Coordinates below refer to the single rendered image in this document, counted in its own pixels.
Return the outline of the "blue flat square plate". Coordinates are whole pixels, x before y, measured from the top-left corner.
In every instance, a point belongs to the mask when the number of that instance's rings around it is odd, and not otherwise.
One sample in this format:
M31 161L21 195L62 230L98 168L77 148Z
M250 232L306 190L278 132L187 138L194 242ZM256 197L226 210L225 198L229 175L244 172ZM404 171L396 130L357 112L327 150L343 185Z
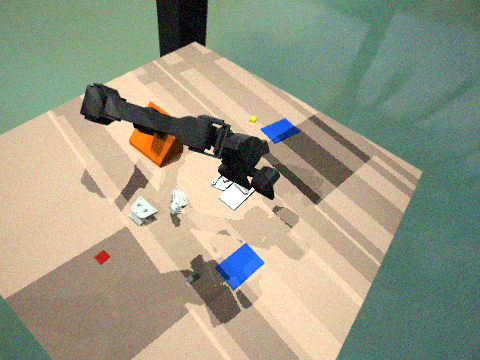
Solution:
M274 144L291 137L300 131L286 118L260 129Z

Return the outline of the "blue rectangular plate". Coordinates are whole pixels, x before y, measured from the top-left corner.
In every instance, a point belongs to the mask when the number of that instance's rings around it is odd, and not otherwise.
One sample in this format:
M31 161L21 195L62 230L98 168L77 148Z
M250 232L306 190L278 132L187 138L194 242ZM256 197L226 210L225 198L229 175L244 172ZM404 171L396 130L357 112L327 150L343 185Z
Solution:
M263 260L245 243L215 269L234 290L263 264Z

